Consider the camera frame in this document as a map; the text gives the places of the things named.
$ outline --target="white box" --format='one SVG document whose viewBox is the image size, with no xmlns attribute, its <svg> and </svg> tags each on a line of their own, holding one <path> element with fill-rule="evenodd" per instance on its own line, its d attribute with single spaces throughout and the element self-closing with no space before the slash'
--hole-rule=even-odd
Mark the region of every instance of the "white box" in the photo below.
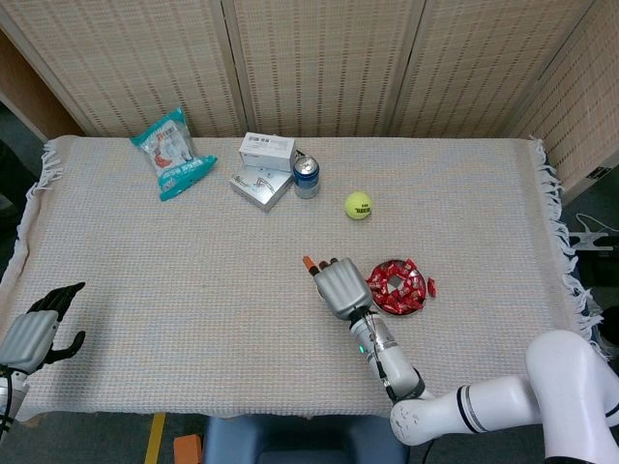
<svg viewBox="0 0 619 464">
<path fill-rule="evenodd" d="M 294 138 L 248 132 L 239 149 L 247 166 L 292 172 L 295 160 Z"/>
<path fill-rule="evenodd" d="M 273 208 L 292 184 L 292 174 L 264 167 L 243 166 L 238 174 L 230 179 L 230 185 L 241 196 L 262 211 Z"/>
</svg>

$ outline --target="table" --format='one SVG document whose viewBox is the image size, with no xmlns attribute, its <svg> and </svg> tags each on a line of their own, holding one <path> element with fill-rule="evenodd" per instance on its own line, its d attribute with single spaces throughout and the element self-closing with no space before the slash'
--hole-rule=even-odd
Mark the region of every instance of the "table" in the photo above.
<svg viewBox="0 0 619 464">
<path fill-rule="evenodd" d="M 228 185 L 241 139 L 194 143 L 219 161 L 166 202 L 127 139 L 48 144 L 49 189 L 33 192 L 0 285 L 0 332 L 50 289 L 85 280 L 56 347 L 87 335 L 73 359 L 32 376 L 21 419 L 56 410 L 388 414 L 305 254 L 349 256 L 365 275 L 410 256 L 435 278 L 438 298 L 423 311 L 384 317 L 436 394 L 523 372 L 539 333 L 587 335 L 538 141 L 301 138 L 320 162 L 320 193 L 302 200 L 291 189 L 268 214 Z M 373 200 L 362 221 L 343 211 L 355 189 Z"/>
</svg>

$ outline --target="gray floor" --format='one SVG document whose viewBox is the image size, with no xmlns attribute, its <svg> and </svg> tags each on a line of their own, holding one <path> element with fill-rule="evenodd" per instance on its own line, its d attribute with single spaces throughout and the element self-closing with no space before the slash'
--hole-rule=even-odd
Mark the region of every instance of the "gray floor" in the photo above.
<svg viewBox="0 0 619 464">
<path fill-rule="evenodd" d="M 41 172 L 43 144 L 6 108 L 0 106 L 0 137 L 37 175 Z M 582 212 L 609 225 L 619 226 L 619 169 L 615 169 L 565 209 L 569 227 L 580 230 L 574 214 Z M 0 275 L 13 253 L 15 236 L 0 240 Z M 619 304 L 617 289 L 594 290 L 599 303 Z M 151 416 L 135 414 L 49 413 L 17 423 L 0 449 L 0 461 L 7 464 L 139 463 L 143 462 Z M 167 415 L 160 451 L 160 463 L 173 462 L 172 440 L 176 436 L 201 434 L 206 418 Z M 411 449 L 410 463 L 420 463 L 426 445 Z M 431 450 L 427 464 L 476 463 L 518 464 L 542 462 L 544 439 L 539 426 L 476 436 L 446 436 Z"/>
</svg>

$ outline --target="woven partition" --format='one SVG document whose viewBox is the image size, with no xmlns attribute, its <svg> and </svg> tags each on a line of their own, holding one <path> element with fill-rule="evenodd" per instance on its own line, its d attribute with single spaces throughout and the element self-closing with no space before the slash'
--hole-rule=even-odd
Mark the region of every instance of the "woven partition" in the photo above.
<svg viewBox="0 0 619 464">
<path fill-rule="evenodd" d="M 133 135 L 179 105 L 194 135 L 241 133 L 208 2 L 2 6 L 74 99 L 81 113 L 74 117 L 90 134 Z"/>
<path fill-rule="evenodd" d="M 235 0 L 257 130 L 381 133 L 404 35 L 422 3 Z"/>
<path fill-rule="evenodd" d="M 494 136 L 584 0 L 428 0 L 390 134 Z"/>
<path fill-rule="evenodd" d="M 619 152 L 619 2 L 594 4 L 509 134 L 542 138 L 566 189 Z"/>
</svg>

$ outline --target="yellow floor stripe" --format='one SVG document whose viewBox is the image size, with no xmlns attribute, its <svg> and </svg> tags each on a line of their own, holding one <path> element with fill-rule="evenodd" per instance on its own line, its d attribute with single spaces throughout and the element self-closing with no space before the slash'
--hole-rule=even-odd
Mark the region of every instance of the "yellow floor stripe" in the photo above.
<svg viewBox="0 0 619 464">
<path fill-rule="evenodd" d="M 159 460 L 159 448 L 162 444 L 163 424 L 165 423 L 165 413 L 157 413 L 153 416 L 151 424 L 151 436 L 148 439 L 148 448 L 144 464 L 157 464 Z"/>
</svg>

